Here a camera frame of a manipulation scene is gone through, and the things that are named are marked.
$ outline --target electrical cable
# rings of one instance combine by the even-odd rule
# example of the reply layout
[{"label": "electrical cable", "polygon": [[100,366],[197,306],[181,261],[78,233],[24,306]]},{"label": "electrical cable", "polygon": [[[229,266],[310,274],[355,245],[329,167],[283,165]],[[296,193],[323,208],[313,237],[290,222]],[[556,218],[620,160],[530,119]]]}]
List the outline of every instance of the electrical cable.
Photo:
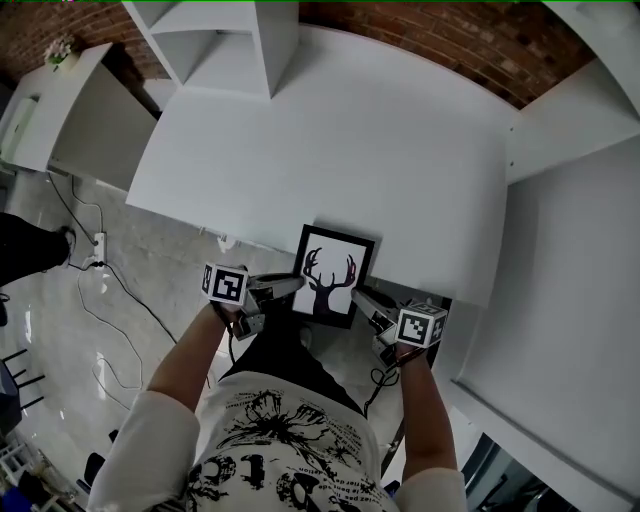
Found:
[{"label": "electrical cable", "polygon": [[125,408],[127,411],[130,411],[131,409],[129,407],[127,407],[126,405],[124,405],[120,400],[118,400],[115,396],[113,396],[111,393],[109,393],[106,389],[106,387],[102,384],[102,382],[100,382],[100,378],[96,375],[96,372],[94,371],[96,365],[100,362],[103,362],[104,364],[106,364],[109,369],[111,370],[111,373],[113,374],[113,377],[116,379],[116,382],[118,383],[118,385],[122,388],[122,389],[135,389],[135,390],[141,390],[142,389],[142,358],[140,357],[140,354],[138,353],[138,351],[136,350],[136,348],[133,346],[133,343],[131,342],[131,340],[129,339],[129,336],[127,335],[127,333],[125,333],[122,329],[116,327],[115,325],[113,325],[112,323],[108,322],[107,320],[105,320],[104,318],[100,318],[98,315],[96,315],[93,311],[90,311],[87,309],[87,306],[84,303],[84,297],[82,296],[82,288],[80,287],[80,276],[83,274],[83,272],[85,272],[87,270],[87,268],[81,268],[81,267],[76,267],[75,265],[73,265],[74,268],[78,268],[80,271],[78,272],[78,277],[76,278],[76,286],[78,287],[78,294],[80,295],[80,303],[82,304],[82,309],[84,309],[87,313],[89,313],[93,318],[95,318],[96,320],[98,320],[99,322],[108,325],[109,327],[111,327],[112,329],[115,329],[116,331],[118,331],[122,336],[124,336],[124,338],[127,340],[127,342],[129,343],[129,346],[131,347],[131,350],[133,350],[133,353],[136,355],[136,357],[138,358],[138,361],[140,362],[139,365],[139,382],[140,384],[138,384],[137,386],[125,386],[124,384],[122,384],[122,382],[120,381],[120,379],[118,378],[118,375],[116,374],[115,370],[113,369],[113,366],[111,366],[111,363],[103,356],[98,357],[98,359],[96,360],[95,363],[93,363],[93,365],[91,366],[91,374],[93,375],[93,378],[96,379],[96,382],[98,383],[98,386],[100,386],[100,388],[102,389],[102,391],[104,391],[105,395],[108,396],[109,398],[111,398],[111,400],[113,400],[114,402],[116,402],[117,404],[121,405],[123,408]]},{"label": "electrical cable", "polygon": [[153,311],[151,311],[151,309],[149,308],[149,306],[147,306],[144,302],[142,302],[140,299],[138,299],[138,297],[136,297],[133,293],[131,293],[127,287],[125,286],[125,284],[122,282],[122,280],[118,277],[118,274],[116,274],[116,271],[113,270],[113,267],[111,265],[109,265],[108,263],[103,263],[102,265],[104,265],[105,267],[107,267],[108,269],[111,270],[111,272],[113,272],[113,277],[115,277],[118,282],[120,283],[120,286],[122,286],[122,289],[124,290],[124,292],[131,297],[133,300],[135,300],[138,304],[140,304],[144,309],[147,310],[147,312],[156,320],[156,322],[158,322],[158,324],[160,325],[160,327],[162,327],[164,329],[164,332],[167,333],[167,335],[169,336],[169,338],[171,338],[171,341],[173,341],[174,345],[178,344],[178,340],[175,339],[175,337],[173,336],[173,334],[171,334],[171,331],[169,331],[169,329],[167,328],[166,325],[164,325],[164,323],[162,322],[162,320],[160,320],[160,318],[158,318],[158,315],[156,315]]},{"label": "electrical cable", "polygon": [[[393,371],[387,370],[386,372],[382,371],[380,368],[373,368],[371,370],[371,373],[370,373],[371,380],[376,385],[376,389],[374,389],[373,393],[371,394],[371,398],[369,398],[369,400],[367,400],[364,403],[364,408],[363,408],[362,413],[364,414],[365,418],[367,417],[367,412],[369,411],[369,406],[376,399],[376,397],[378,396],[378,393],[380,393],[382,388],[390,388],[391,386],[395,386],[398,383],[398,381],[400,380],[400,372],[398,372],[396,370],[395,366],[392,368],[392,370]],[[377,378],[377,379],[374,376],[374,375],[376,375],[376,372],[380,374],[380,377]]]},{"label": "electrical cable", "polygon": [[[109,265],[109,264],[107,264],[107,263],[103,263],[103,262],[101,262],[101,261],[100,261],[100,262],[93,262],[93,263],[91,263],[91,264],[90,264],[88,267],[86,267],[86,268],[80,268],[80,267],[77,267],[76,265],[70,265],[70,266],[71,266],[71,267],[73,267],[73,268],[76,268],[76,269],[80,270],[81,272],[84,272],[84,271],[86,271],[88,268],[91,268],[91,267],[97,267],[97,268],[99,268],[99,267],[107,267],[109,270],[111,270],[111,272],[112,272],[112,274],[113,274],[113,277],[115,277],[115,278],[116,278],[116,280],[118,281],[118,283],[120,283],[120,286],[122,287],[122,290],[123,290],[127,295],[129,295],[129,297],[131,297],[131,298],[132,298],[133,300],[135,300],[138,304],[140,304],[144,309],[146,309],[146,310],[147,310],[147,312],[148,312],[148,313],[149,313],[149,314],[154,318],[154,320],[155,320],[156,322],[158,322],[158,324],[160,325],[160,327],[162,327],[162,329],[167,333],[167,335],[169,336],[169,338],[171,338],[171,341],[173,341],[173,344],[174,344],[174,345],[177,345],[177,344],[178,344],[178,341],[175,339],[175,337],[173,336],[173,334],[171,334],[171,331],[169,331],[169,329],[168,329],[168,328],[167,328],[167,326],[164,324],[164,322],[163,322],[162,320],[160,320],[160,318],[158,317],[158,315],[156,315],[153,311],[151,311],[151,308],[149,308],[149,306],[147,306],[144,302],[142,302],[140,299],[138,299],[138,297],[136,297],[133,293],[131,293],[131,292],[129,291],[129,289],[127,288],[127,285],[124,283],[124,281],[123,281],[122,279],[120,279],[120,277],[118,276],[118,274],[116,273],[116,271],[114,270],[114,268],[113,268],[111,265]],[[120,329],[118,329],[117,327],[115,327],[115,326],[113,326],[113,327],[114,327],[116,330],[118,330],[119,332],[122,332],[122,331],[120,331]],[[113,368],[111,367],[111,364],[109,363],[109,361],[106,361],[106,360],[105,360],[105,362],[107,363],[107,365],[109,365],[109,368],[111,368],[111,371],[113,372]],[[207,377],[206,377],[206,380],[207,380],[207,387],[208,387],[209,389],[211,389],[211,383],[210,383],[210,381],[209,381],[209,376],[207,376]],[[123,389],[135,389],[135,388],[126,388],[126,387],[122,386],[122,384],[120,384],[120,386],[121,386]]]},{"label": "electrical cable", "polygon": [[371,374],[370,374],[371,380],[376,385],[376,389],[373,390],[373,393],[371,394],[371,398],[369,398],[369,400],[367,400],[364,403],[364,408],[362,413],[365,418],[367,418],[369,407],[371,406],[373,401],[376,399],[376,397],[378,396],[378,393],[380,393],[382,388],[395,386],[398,383],[398,381],[400,380],[400,372],[398,370],[402,368],[405,364],[407,364],[409,361],[412,361],[416,357],[419,357],[422,354],[424,354],[426,350],[427,350],[426,348],[417,348],[412,352],[409,352],[408,354],[403,356],[400,360],[397,360],[395,363],[389,366],[389,368],[387,368],[385,371],[382,371],[379,368],[374,368],[373,370],[371,370]]},{"label": "electrical cable", "polygon": [[80,229],[82,230],[82,232],[84,233],[84,236],[87,237],[87,240],[89,240],[89,243],[91,245],[98,245],[98,242],[96,242],[93,238],[91,238],[91,236],[89,235],[89,233],[87,232],[86,229],[84,229],[84,226],[82,224],[80,224],[80,221],[78,220],[78,218],[73,214],[73,212],[71,211],[71,208],[69,208],[69,206],[67,205],[67,203],[65,202],[64,199],[62,199],[62,195],[60,194],[60,191],[58,190],[58,187],[56,187],[56,184],[53,181],[53,175],[47,171],[47,174],[49,175],[49,181],[51,183],[51,185],[53,186],[53,190],[56,191],[56,194],[58,194],[58,197],[60,198],[60,201],[62,201],[62,204],[64,205],[64,207],[67,209],[67,211],[69,212],[69,214],[71,215],[71,217],[73,217],[73,220],[76,221],[76,224],[78,224],[78,226],[80,226]]},{"label": "electrical cable", "polygon": [[83,201],[82,199],[80,199],[77,195],[76,195],[76,191],[75,191],[75,176],[71,175],[71,195],[75,198],[76,201],[78,201],[80,204],[83,204],[85,206],[93,206],[94,208],[97,208],[98,211],[100,212],[100,233],[102,233],[103,229],[102,229],[102,208],[100,207],[99,204],[96,203],[86,203],[85,201]]}]

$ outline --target black shorts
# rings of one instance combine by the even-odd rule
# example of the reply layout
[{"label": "black shorts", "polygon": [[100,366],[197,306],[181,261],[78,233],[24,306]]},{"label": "black shorts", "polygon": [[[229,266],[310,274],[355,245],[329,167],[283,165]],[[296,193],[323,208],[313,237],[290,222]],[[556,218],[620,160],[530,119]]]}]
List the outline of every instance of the black shorts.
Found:
[{"label": "black shorts", "polygon": [[240,372],[273,375],[315,391],[362,414],[358,404],[351,399],[345,389],[302,346],[300,331],[297,327],[295,320],[286,317],[271,318],[265,330],[256,336],[236,364],[221,379]]}]

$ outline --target power strip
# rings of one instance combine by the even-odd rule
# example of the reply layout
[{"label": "power strip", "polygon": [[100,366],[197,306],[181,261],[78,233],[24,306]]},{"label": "power strip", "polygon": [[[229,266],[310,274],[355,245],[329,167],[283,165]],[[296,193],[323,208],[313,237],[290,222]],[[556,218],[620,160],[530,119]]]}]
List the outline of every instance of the power strip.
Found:
[{"label": "power strip", "polygon": [[107,262],[107,234],[106,233],[96,233],[94,236],[94,240],[97,242],[96,245],[93,246],[93,261],[96,262]]}]

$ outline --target deer silhouette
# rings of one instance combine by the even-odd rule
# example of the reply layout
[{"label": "deer silhouette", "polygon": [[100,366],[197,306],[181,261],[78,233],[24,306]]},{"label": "deer silhouette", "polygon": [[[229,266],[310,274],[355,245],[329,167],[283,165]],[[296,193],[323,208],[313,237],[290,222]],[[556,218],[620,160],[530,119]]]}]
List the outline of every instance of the deer silhouette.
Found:
[{"label": "deer silhouette", "polygon": [[346,288],[347,286],[351,286],[356,281],[357,267],[353,262],[353,257],[349,254],[349,258],[347,259],[347,275],[344,282],[336,283],[336,274],[335,272],[332,272],[331,284],[329,286],[324,286],[322,284],[322,272],[317,278],[311,273],[313,267],[318,264],[316,258],[321,250],[322,247],[318,247],[317,249],[309,251],[304,261],[304,268],[302,269],[302,273],[313,281],[309,283],[309,288],[316,292],[316,300],[313,303],[314,315],[328,315],[333,313],[331,308],[329,308],[329,295],[331,295],[331,292],[336,288]]}]

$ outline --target white floor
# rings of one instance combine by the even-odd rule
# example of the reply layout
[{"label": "white floor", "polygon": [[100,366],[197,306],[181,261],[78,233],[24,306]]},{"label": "white floor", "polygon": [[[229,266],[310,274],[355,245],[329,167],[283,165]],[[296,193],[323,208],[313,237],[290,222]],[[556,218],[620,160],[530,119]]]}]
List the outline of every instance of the white floor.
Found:
[{"label": "white floor", "polygon": [[[87,229],[99,231],[98,209],[72,199],[70,180],[56,177],[56,184]],[[199,291],[205,261],[244,264],[254,275],[287,272],[293,266],[292,254],[241,243],[229,247],[231,243],[223,243],[210,233],[200,233],[195,227],[125,205],[125,194],[118,190],[89,182],[80,184],[78,180],[76,186],[81,199],[102,207],[108,262],[176,337],[205,304]],[[18,177],[6,211],[45,229],[72,224],[48,177],[39,173]],[[72,262],[81,265],[92,247],[74,227],[78,244]],[[127,340],[83,311],[77,277],[78,271],[73,268],[55,268],[7,285],[3,292],[11,296],[6,304],[9,324],[0,329],[2,357],[19,348],[29,350],[10,361],[10,369],[16,372],[27,368],[27,375],[20,379],[46,375],[45,380],[23,389],[23,403],[40,394],[45,400],[23,413],[18,431],[71,482],[82,478],[91,452],[108,453],[108,433],[119,428],[127,414],[106,396],[92,376],[92,369],[108,392],[126,406],[136,395],[135,389],[122,389],[99,359],[104,357],[111,363],[124,386],[136,388],[141,384],[139,362]],[[130,337],[143,361],[145,385],[171,348],[171,340],[142,307],[123,293],[110,271],[85,272],[80,285],[87,307]],[[370,348],[372,335],[359,315],[350,331],[323,329],[317,337],[314,335],[311,349],[360,406],[374,389],[369,372],[378,366]],[[212,385],[230,367],[227,350],[223,344],[214,359]],[[240,347],[234,351],[236,355],[240,352]],[[401,418],[399,385],[383,388],[369,411],[371,426],[383,450]]]}]

